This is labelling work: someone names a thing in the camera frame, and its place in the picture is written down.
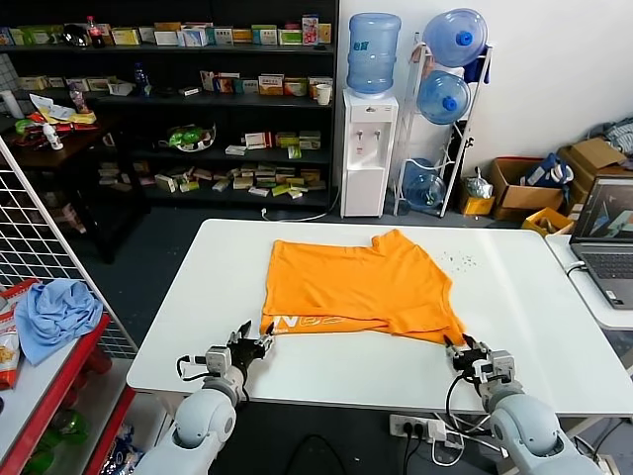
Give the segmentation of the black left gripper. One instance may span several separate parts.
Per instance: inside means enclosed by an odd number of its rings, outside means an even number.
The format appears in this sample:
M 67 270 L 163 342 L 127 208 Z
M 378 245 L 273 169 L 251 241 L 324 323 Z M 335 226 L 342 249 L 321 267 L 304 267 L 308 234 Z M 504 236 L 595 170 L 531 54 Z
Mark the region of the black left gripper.
M 239 370 L 247 370 L 255 359 L 263 359 L 274 341 L 274 324 L 270 324 L 265 332 L 256 339 L 249 337 L 252 321 L 242 324 L 231 332 L 227 341 L 231 354 L 231 365 Z

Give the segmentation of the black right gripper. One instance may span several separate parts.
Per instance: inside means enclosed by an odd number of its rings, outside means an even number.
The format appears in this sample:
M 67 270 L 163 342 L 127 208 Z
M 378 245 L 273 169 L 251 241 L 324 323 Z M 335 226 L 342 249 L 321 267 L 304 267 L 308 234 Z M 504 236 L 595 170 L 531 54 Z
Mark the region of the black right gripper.
M 488 347 L 481 341 L 476 341 L 472 336 L 463 333 L 466 343 L 464 351 L 458 351 L 452 340 L 445 334 L 443 336 L 446 352 L 453 357 L 453 369 L 463 377 L 471 379 L 488 379 L 490 376 L 490 354 Z

